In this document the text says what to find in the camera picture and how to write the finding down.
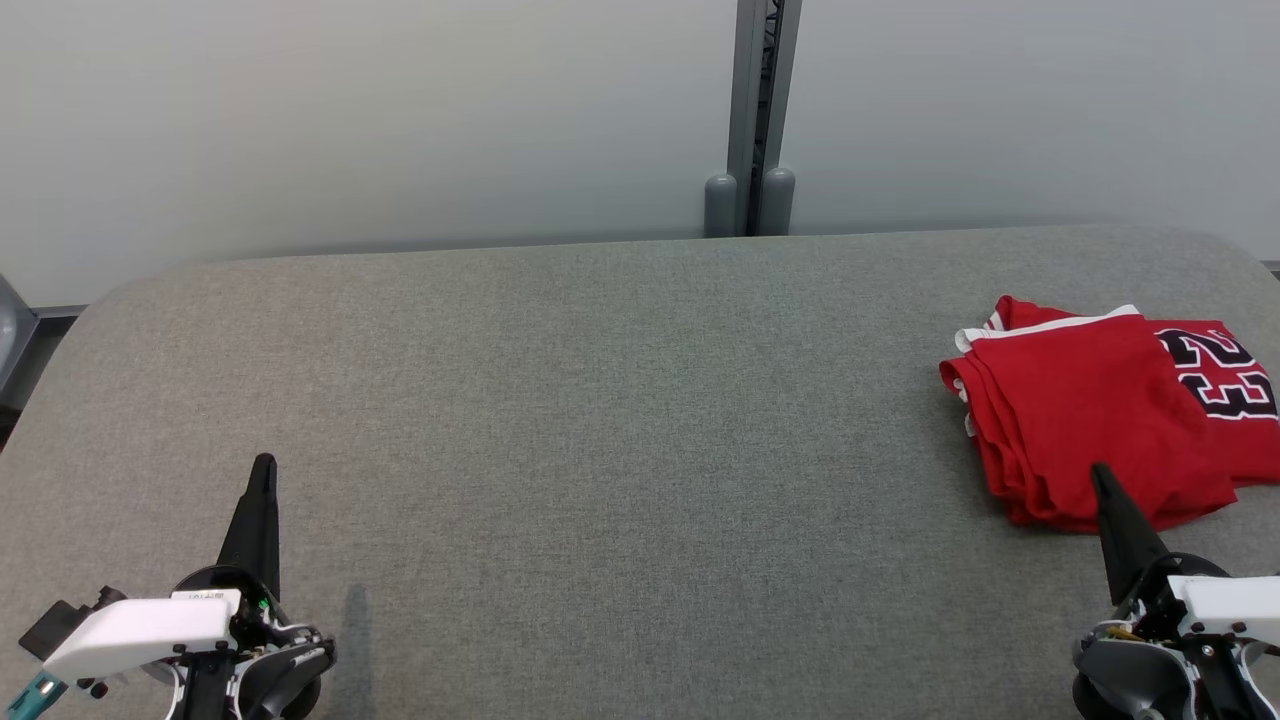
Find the white wall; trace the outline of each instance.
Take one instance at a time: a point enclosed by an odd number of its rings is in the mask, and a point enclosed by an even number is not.
[[[0,274],[701,234],[735,0],[5,0]]]
[[[1280,260],[1280,3],[804,0],[794,233],[1062,220]]]

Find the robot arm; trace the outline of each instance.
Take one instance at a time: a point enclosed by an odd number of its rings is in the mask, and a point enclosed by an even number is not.
[[[172,720],[305,717],[334,662],[334,642],[311,625],[289,624],[278,597],[275,459],[260,455],[219,564],[166,598],[129,600],[102,588],[92,607],[54,603],[19,641],[44,669],[8,717],[40,716],[69,685],[101,698],[105,678],[133,667],[173,684]]]
[[[1280,644],[1280,578],[1169,552],[1106,465],[1093,469],[1112,619],[1074,648],[1087,720],[1277,720],[1249,665]]]

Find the white trim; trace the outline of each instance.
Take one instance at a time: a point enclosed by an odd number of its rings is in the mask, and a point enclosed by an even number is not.
[[[1041,323],[1038,325],[1018,328],[1014,331],[988,331],[984,328],[965,328],[963,331],[956,332],[956,347],[960,350],[960,352],[969,352],[970,350],[973,350],[973,342],[977,340],[1001,340],[1006,337],[1043,333],[1061,328],[1074,328],[1076,325],[1088,325],[1092,323],[1097,323],[1100,320],[1119,318],[1121,315],[1140,315],[1140,313],[1138,313],[1138,309],[1134,307],[1133,305],[1123,305],[1107,313],[1106,315],[1093,315],[1093,316],[1080,315],[1075,318],[1061,318],[1057,320]]]
[[[951,386],[954,388],[956,388],[956,392],[960,393],[960,400],[964,401],[965,407],[966,409],[970,407],[970,405],[969,405],[969,391],[965,389],[964,380],[961,380],[960,378],[956,378],[956,379],[951,380]],[[978,437],[978,427],[974,425],[974,423],[973,423],[973,413],[972,411],[964,414],[964,432],[969,437]]]

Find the gray table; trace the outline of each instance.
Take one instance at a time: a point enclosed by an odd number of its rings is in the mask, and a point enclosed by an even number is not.
[[[0,680],[56,598],[212,562],[280,464],[315,717],[1074,716],[1096,538],[1018,529],[938,380],[1001,293],[1220,318],[1280,368],[1280,283],[1115,227],[206,265],[88,309],[0,455]],[[1280,569],[1280,488],[1167,533]],[[1267,687],[1276,692],[1276,676]],[[160,716],[147,679],[52,717]]]

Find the black mount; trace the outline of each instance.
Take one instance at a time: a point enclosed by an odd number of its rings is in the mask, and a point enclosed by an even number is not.
[[[255,647],[266,642],[266,635],[256,623],[260,610],[270,609],[282,624],[288,618],[280,607],[280,510],[275,498],[275,457],[268,454],[253,459],[248,487],[236,503],[218,564],[198,570],[175,589],[233,588],[241,591],[241,610],[232,618],[232,634],[242,647]],[[298,656],[312,647],[283,651],[279,657],[266,659],[255,666],[252,676],[242,679],[253,697],[242,687],[241,714],[247,720],[275,717],[306,717],[320,697],[320,673],[333,664],[333,642],[323,646],[325,656],[314,660],[311,671],[293,673],[300,667]],[[234,717],[228,705],[227,683],[234,674],[238,657],[236,651],[224,650],[184,656],[187,688],[183,701],[174,710],[174,720],[227,720]]]
[[[1140,602],[1146,612],[1134,625],[1133,633],[1148,643],[1162,643],[1178,647],[1196,665],[1201,678],[1196,680],[1197,717],[1206,720],[1275,720],[1266,705],[1251,692],[1233,655],[1234,635],[1210,635],[1194,632],[1179,635],[1179,625],[1187,616],[1187,605],[1174,597],[1169,585],[1170,575],[1210,575],[1230,578],[1217,565],[1184,552],[1170,552],[1156,533],[1146,515],[1125,492],[1111,468],[1103,464],[1093,466],[1093,492],[1098,500],[1098,538],[1102,544],[1102,561],[1107,569],[1107,587],[1111,602],[1116,606],[1116,618],[1128,618]],[[1098,694],[1094,684],[1105,685],[1100,678],[1089,676],[1088,648],[1076,666],[1082,674],[1076,678],[1073,694],[1076,708],[1089,720],[1111,720],[1126,717],[1126,714],[1111,707]],[[1164,705],[1166,716],[1180,707],[1178,698],[1185,698],[1190,692],[1187,682],[1180,687],[1169,687],[1157,705]]]

